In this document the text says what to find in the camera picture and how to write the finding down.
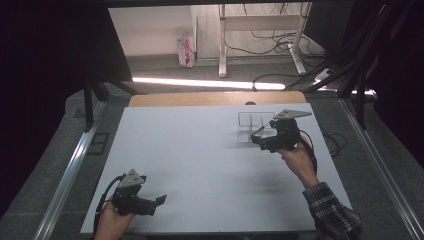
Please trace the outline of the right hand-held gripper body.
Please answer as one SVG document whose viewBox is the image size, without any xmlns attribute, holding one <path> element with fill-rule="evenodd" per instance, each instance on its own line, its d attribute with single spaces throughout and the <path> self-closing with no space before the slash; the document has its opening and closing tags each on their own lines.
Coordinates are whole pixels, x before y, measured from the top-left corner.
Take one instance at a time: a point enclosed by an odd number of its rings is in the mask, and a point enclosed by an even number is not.
<svg viewBox="0 0 424 240">
<path fill-rule="evenodd" d="M 298 143 L 302 143 L 308 150 L 312 150 L 313 146 L 301 137 L 296 122 L 297 118 L 310 115 L 311 112 L 289 109 L 284 109 L 275 115 L 270 121 L 270 125 L 277 131 L 277 134 L 271 139 L 270 150 L 294 150 Z"/>
</svg>

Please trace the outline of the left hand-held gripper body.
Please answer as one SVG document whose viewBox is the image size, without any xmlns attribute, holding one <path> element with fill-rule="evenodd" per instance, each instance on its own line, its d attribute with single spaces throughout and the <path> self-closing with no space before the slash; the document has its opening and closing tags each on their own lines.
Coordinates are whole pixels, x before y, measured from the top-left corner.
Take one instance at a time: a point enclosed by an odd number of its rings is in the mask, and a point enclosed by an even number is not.
<svg viewBox="0 0 424 240">
<path fill-rule="evenodd" d="M 138 197 L 138 192 L 144 182 L 145 178 L 140 176 L 135 169 L 130 169 L 120 181 L 112 196 L 112 203 L 120 215 L 146 214 L 145 206 Z"/>
</svg>

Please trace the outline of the clear acrylic organizer box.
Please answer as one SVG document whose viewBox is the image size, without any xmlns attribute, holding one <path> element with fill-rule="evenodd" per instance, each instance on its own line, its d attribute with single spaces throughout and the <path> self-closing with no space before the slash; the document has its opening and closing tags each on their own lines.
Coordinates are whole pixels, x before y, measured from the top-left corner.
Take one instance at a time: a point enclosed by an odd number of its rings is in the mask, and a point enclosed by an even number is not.
<svg viewBox="0 0 424 240">
<path fill-rule="evenodd" d="M 274 112 L 239 112 L 237 140 L 240 143 L 251 143 L 250 134 L 264 126 L 275 116 Z"/>
</svg>

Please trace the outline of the person's left hand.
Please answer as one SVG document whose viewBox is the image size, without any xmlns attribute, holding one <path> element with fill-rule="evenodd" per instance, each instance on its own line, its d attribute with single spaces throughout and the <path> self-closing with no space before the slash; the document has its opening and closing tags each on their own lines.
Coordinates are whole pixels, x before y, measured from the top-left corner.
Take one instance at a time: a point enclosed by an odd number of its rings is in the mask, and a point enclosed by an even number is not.
<svg viewBox="0 0 424 240">
<path fill-rule="evenodd" d="M 94 240 L 120 240 L 135 214 L 121 215 L 111 201 L 102 208 Z"/>
</svg>

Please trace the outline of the person's right hand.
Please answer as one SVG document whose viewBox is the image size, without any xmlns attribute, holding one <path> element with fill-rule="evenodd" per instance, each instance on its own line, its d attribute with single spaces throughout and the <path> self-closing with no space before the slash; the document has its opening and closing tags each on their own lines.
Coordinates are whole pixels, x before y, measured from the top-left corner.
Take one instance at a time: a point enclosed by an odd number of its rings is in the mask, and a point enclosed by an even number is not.
<svg viewBox="0 0 424 240">
<path fill-rule="evenodd" d="M 312 160 L 306 148 L 299 143 L 293 150 L 279 149 L 278 153 L 288 168 L 297 176 L 305 189 L 319 184 Z"/>
</svg>

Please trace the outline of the black floor plate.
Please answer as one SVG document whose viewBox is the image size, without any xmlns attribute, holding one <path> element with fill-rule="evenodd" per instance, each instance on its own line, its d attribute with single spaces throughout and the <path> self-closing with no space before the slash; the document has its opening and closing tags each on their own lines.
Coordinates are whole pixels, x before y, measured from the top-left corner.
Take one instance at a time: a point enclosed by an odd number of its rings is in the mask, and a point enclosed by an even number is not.
<svg viewBox="0 0 424 240">
<path fill-rule="evenodd" d="M 89 145 L 88 155 L 102 155 L 108 142 L 108 133 L 96 133 Z"/>
</svg>

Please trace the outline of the black metal stand bars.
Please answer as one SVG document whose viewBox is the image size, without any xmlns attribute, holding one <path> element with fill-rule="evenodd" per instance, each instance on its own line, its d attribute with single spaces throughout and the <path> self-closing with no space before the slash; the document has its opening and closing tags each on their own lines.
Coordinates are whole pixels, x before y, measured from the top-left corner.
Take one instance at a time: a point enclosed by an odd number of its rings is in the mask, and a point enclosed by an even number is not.
<svg viewBox="0 0 424 240">
<path fill-rule="evenodd" d="M 385 20 L 385 0 L 315 0 L 306 23 L 307 36 L 313 34 L 324 44 L 324 60 L 286 89 L 312 93 L 341 79 L 336 90 L 339 98 L 349 98 L 359 90 L 356 120 L 364 125 L 364 63 Z"/>
</svg>

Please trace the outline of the black metal stand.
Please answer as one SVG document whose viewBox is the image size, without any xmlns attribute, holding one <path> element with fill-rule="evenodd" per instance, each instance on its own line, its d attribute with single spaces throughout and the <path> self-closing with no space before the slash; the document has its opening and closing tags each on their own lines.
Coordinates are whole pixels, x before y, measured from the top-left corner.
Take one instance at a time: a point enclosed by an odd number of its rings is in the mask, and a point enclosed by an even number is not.
<svg viewBox="0 0 424 240">
<path fill-rule="evenodd" d="M 126 85 L 121 81 L 110 81 L 110 84 L 117 87 L 118 89 L 123 90 L 124 92 L 134 96 L 141 95 L 141 92 L 135 90 L 134 88 Z M 106 88 L 105 82 L 94 80 L 92 77 L 87 77 L 84 80 L 84 106 L 85 106 L 85 131 L 88 132 L 94 126 L 94 111 L 93 111 L 93 101 L 92 94 L 95 94 L 96 98 L 101 102 L 106 102 L 110 93 Z"/>
</svg>

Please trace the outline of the colourful printed carton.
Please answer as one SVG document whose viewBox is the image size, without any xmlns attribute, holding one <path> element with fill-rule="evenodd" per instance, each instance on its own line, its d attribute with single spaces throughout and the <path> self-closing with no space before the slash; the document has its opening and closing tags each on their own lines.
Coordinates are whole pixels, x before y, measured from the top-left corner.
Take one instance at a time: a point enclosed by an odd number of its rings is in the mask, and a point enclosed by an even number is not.
<svg viewBox="0 0 424 240">
<path fill-rule="evenodd" d="M 182 33 L 177 38 L 178 61 L 181 67 L 191 68 L 195 65 L 195 44 L 191 36 Z"/>
</svg>

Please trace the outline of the dark curtain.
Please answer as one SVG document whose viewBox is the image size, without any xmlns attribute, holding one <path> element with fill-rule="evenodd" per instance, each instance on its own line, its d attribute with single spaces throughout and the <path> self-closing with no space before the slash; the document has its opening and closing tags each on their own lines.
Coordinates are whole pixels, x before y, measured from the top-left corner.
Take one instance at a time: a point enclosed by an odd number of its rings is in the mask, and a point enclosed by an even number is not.
<svg viewBox="0 0 424 240">
<path fill-rule="evenodd" d="M 424 0 L 385 0 L 391 9 L 368 52 L 366 86 L 382 121 L 424 167 Z"/>
<path fill-rule="evenodd" d="M 48 146 L 67 98 L 130 78 L 105 0 L 0 0 L 0 217 Z"/>
</svg>

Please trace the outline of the aluminium rail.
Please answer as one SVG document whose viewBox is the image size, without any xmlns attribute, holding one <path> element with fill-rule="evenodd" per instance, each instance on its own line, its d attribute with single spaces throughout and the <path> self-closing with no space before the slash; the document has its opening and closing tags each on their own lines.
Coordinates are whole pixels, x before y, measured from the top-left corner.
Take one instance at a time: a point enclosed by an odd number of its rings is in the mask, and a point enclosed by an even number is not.
<svg viewBox="0 0 424 240">
<path fill-rule="evenodd" d="M 339 99 L 339 103 L 348 117 L 350 124 L 365 149 L 368 158 L 370 159 L 412 240 L 424 240 L 424 225 L 421 224 L 421 221 L 413 210 L 411 204 L 402 193 L 374 142 L 371 140 L 368 132 L 357 122 L 354 116 L 354 108 L 351 103 L 347 99 Z"/>
<path fill-rule="evenodd" d="M 94 108 L 94 121 L 92 125 L 83 132 L 81 138 L 69 160 L 62 175 L 56 191 L 45 211 L 43 218 L 33 236 L 32 240 L 49 240 L 58 222 L 66 200 L 74 185 L 78 172 L 82 166 L 88 148 L 97 131 L 100 118 L 107 106 L 106 102 L 100 101 Z"/>
</svg>

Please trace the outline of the white metal desk frame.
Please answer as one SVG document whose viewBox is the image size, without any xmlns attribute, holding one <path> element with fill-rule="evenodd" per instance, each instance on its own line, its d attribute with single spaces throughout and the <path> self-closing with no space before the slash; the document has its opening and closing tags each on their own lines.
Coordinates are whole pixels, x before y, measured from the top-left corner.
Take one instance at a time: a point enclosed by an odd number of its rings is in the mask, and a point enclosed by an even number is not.
<svg viewBox="0 0 424 240">
<path fill-rule="evenodd" d="M 286 15 L 263 15 L 263 16 L 227 16 L 226 5 L 219 4 L 220 22 L 220 47 L 219 47 L 219 68 L 220 77 L 227 75 L 227 47 L 226 33 L 229 31 L 271 31 L 271 30 L 291 30 L 295 31 L 294 40 L 289 44 L 289 53 L 300 75 L 306 73 L 301 61 L 299 43 L 307 21 L 310 2 L 300 4 L 298 14 Z"/>
</svg>

